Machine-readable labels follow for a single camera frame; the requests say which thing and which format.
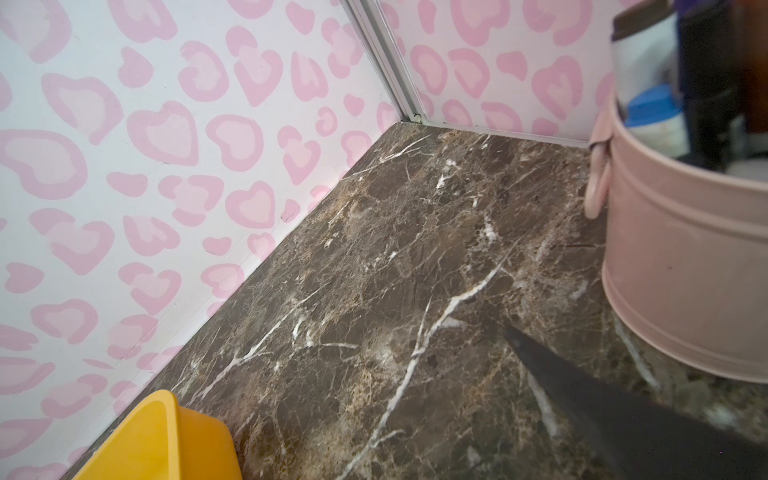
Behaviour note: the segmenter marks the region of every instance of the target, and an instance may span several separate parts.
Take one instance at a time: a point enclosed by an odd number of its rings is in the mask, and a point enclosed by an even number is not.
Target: toiletry item
[[[731,162],[725,173],[732,177],[768,182],[768,157],[748,158]]]
[[[750,154],[768,154],[768,0],[739,0],[744,114]]]
[[[633,98],[677,77],[676,21],[677,13],[667,0],[645,0],[614,18],[611,54],[623,115]]]
[[[677,23],[690,150],[718,171],[747,153],[731,7],[729,0],[703,1]]]
[[[669,85],[649,88],[627,106],[627,129],[660,154],[678,158],[690,151],[682,108],[672,97]]]

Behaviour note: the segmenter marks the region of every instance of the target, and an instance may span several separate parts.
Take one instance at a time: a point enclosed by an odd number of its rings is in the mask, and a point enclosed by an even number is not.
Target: white container
[[[658,85],[639,94],[629,102],[627,112],[627,130],[646,146],[672,158],[690,153],[685,117],[675,104],[669,85]]]
[[[677,93],[677,13],[666,0],[641,2],[614,18],[611,54],[622,115],[633,98],[656,85]]]

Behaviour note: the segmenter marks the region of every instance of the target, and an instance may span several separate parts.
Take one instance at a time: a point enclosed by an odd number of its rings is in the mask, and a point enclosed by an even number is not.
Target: white marble vein
[[[347,175],[342,180],[346,180],[347,178],[360,177],[361,175],[370,172],[371,170],[373,170],[374,168],[378,167],[379,165],[384,164],[384,163],[392,160],[393,158],[397,158],[397,157],[399,157],[399,156],[401,156],[403,154],[414,154],[416,152],[420,152],[421,151],[421,147],[414,148],[413,150],[409,150],[409,148],[413,147],[414,145],[416,145],[420,141],[425,140],[426,138],[429,138],[429,136],[425,135],[424,137],[421,137],[418,140],[411,142],[407,147],[403,148],[401,151],[397,152],[396,154],[390,154],[390,155],[387,155],[385,157],[381,157],[379,159],[378,163],[372,162],[372,164],[370,166],[368,166],[367,168],[364,168],[363,170],[361,170],[359,172],[355,172],[354,174]]]
[[[552,404],[549,402],[547,393],[538,384],[530,372],[528,372],[528,386],[531,387],[533,396],[536,398],[538,409],[541,411],[541,421],[544,423],[544,427],[547,429],[547,433],[549,434],[550,438],[558,436],[558,420],[554,416]]]
[[[648,369],[648,365],[645,364],[645,360],[643,360],[643,357],[640,356],[640,352],[637,351],[637,347],[632,343],[632,340],[630,340],[629,335],[627,334],[627,331],[624,330],[624,326],[621,325],[621,320],[614,314],[614,328],[616,329],[616,333],[619,335],[619,338],[624,343],[624,345],[627,347],[627,351],[629,352],[629,355],[632,357],[632,361],[634,362],[634,366],[637,369],[637,373],[640,374],[641,377],[643,377],[643,380],[655,391],[659,391],[661,388],[661,385],[659,384],[659,381],[656,380],[656,377],[654,377],[654,374],[650,372],[650,369]]]
[[[307,300],[312,298],[315,295],[315,293],[319,292],[320,289],[322,289],[322,288],[323,288],[323,286],[319,287],[317,290],[312,292],[307,298],[305,298],[303,300],[300,300],[298,303],[296,303],[296,305],[294,305],[293,308],[288,313],[283,315],[283,317],[280,320],[278,320],[277,323],[275,323],[272,326],[272,328],[269,329],[269,331],[267,331],[264,334],[263,337],[261,337],[261,340],[259,340],[259,342],[256,345],[250,347],[250,350],[248,351],[248,353],[246,353],[245,355],[243,355],[241,357],[237,357],[237,355],[235,355],[235,357],[233,357],[232,360],[230,361],[229,365],[225,366],[224,369],[221,372],[219,372],[218,375],[216,375],[216,378],[213,380],[213,382],[210,383],[210,385],[208,385],[207,387],[205,387],[204,389],[200,390],[198,393],[195,394],[195,396],[192,398],[192,401],[195,402],[197,400],[204,399],[205,396],[208,395],[208,393],[210,393],[211,389],[218,382],[220,382],[221,379],[223,379],[225,376],[227,376],[227,373],[229,373],[231,369],[235,368],[236,366],[243,365],[245,362],[248,362],[249,360],[251,360],[252,358],[254,358],[256,356],[263,355],[263,353],[259,352],[259,349],[264,344],[264,342],[266,342],[267,339],[270,338],[270,336],[274,333],[275,330],[279,329],[280,326],[283,325],[283,322],[285,322],[286,319],[289,316],[291,316],[293,314],[293,312],[296,311],[297,308],[299,308],[302,304],[304,304],[304,302],[306,302]]]
[[[346,476],[349,475],[349,473],[353,470],[353,468],[355,468],[360,460],[366,456],[368,451],[377,445],[379,437],[384,431],[386,423],[389,420],[389,416],[392,414],[392,412],[394,412],[397,404],[400,402],[400,399],[402,399],[402,396],[405,394],[406,389],[408,388],[408,385],[413,378],[413,373],[415,372],[416,367],[419,365],[419,360],[421,359],[422,354],[427,350],[427,348],[429,348],[429,342],[432,340],[432,336],[434,336],[435,332],[437,332],[442,327],[445,320],[449,318],[451,313],[456,310],[456,307],[461,302],[469,300],[473,296],[477,295],[488,285],[488,283],[490,283],[491,279],[496,275],[496,273],[502,269],[504,260],[499,262],[496,268],[491,270],[491,272],[488,273],[488,275],[486,275],[483,280],[481,280],[479,283],[476,283],[471,289],[452,297],[440,317],[432,324],[429,330],[424,332],[424,322],[426,321],[427,312],[429,311],[429,306],[431,305],[432,301],[430,300],[430,302],[427,303],[427,307],[424,310],[424,315],[422,316],[422,322],[419,324],[419,332],[416,335],[416,345],[413,348],[411,359],[408,362],[408,366],[406,367],[406,374],[402,377],[400,384],[397,386],[395,395],[393,395],[392,398],[387,402],[386,411],[384,411],[381,418],[379,419],[378,424],[376,424],[373,432],[371,432],[371,436],[368,437],[368,442],[366,442],[366,444],[362,447],[362,450],[360,450],[354,457],[352,457],[352,459],[344,466],[342,472],[336,476],[336,480],[342,480],[343,478],[346,478]]]

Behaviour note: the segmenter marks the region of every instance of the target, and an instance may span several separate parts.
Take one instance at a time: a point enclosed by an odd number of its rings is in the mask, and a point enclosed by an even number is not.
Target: yellow bowl
[[[242,480],[227,426],[159,390],[142,400],[74,480]]]

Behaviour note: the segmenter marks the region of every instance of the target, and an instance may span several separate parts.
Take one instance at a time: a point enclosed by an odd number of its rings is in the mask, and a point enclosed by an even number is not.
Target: bucket rim
[[[768,195],[768,182],[731,177],[730,175],[726,175],[724,173],[705,170],[699,167],[692,167],[691,165],[684,164],[681,161],[677,161],[673,158],[667,157],[666,155],[662,155],[654,149],[641,143],[624,126],[624,122],[621,120],[621,116],[619,115],[616,95],[612,95],[611,98],[612,101],[609,110],[611,111],[611,122],[613,123],[614,134],[621,136],[622,140],[629,143],[632,148],[639,150],[644,156],[649,157],[653,161],[664,165],[666,168],[676,170],[681,174],[696,177],[705,183],[716,184],[723,187],[732,187],[740,190],[748,190],[756,194]]]

